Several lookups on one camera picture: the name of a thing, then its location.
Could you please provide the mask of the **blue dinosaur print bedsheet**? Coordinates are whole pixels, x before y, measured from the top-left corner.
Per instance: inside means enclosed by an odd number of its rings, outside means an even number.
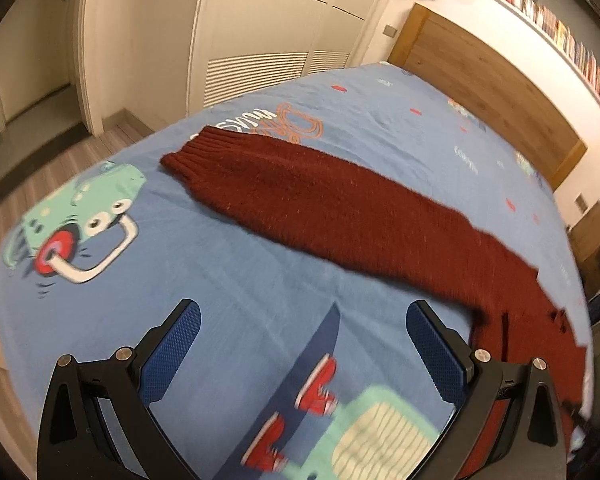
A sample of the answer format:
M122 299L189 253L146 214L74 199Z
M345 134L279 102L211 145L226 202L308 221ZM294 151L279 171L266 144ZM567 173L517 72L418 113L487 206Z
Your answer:
M472 316L357 274L198 206L161 166L207 127L260 134L354 162L489 226L486 198L522 174L519 152L456 101L387 63L332 70L207 108L51 192L0 248L0 326L34 431L58 358L135 347L183 299L201 328L151 413L201 479L405 479L451 421L405 326L424 300L469 344ZM559 219L565 223L555 204ZM591 323L568 313L593 389ZM500 356L486 350L495 359Z

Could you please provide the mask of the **white wardrobe with louvres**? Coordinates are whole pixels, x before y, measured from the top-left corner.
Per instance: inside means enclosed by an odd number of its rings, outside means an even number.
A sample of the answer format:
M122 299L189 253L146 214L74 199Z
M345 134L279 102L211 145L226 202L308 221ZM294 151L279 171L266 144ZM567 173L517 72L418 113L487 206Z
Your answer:
M380 0L198 0L187 108L358 65Z

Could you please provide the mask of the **dark red knitted sweater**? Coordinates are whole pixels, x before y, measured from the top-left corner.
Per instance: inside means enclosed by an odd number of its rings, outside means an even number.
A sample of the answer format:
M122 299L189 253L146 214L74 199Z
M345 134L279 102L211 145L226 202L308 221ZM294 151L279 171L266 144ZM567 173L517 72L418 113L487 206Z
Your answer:
M474 347L509 363L539 356L560 408L581 403L573 255L554 202L522 174L488 195L480 230L372 170L270 136L207 127L160 162L198 206L245 230L466 309Z

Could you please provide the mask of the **wooden headboard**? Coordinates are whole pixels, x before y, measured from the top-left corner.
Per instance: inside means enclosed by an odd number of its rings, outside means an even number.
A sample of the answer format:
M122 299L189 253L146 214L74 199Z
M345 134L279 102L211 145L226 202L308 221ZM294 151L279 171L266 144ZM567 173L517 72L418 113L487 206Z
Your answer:
M414 4L388 62L465 107L524 155L557 190L588 147L554 103L497 50Z

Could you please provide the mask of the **grey wall switch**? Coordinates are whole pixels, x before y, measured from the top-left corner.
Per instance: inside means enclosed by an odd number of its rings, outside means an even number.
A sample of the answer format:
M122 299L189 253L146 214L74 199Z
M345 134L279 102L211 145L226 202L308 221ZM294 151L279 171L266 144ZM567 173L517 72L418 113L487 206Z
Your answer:
M389 38L394 38L396 36L397 31L398 30L395 27L386 25L382 33Z

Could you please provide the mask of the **wooden bedside cabinet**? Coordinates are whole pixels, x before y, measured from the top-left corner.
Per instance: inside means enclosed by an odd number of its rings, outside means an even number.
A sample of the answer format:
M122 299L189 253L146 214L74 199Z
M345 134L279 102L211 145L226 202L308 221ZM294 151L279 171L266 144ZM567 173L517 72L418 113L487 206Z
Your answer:
M585 293L595 295L600 290L600 202L570 230L569 240Z

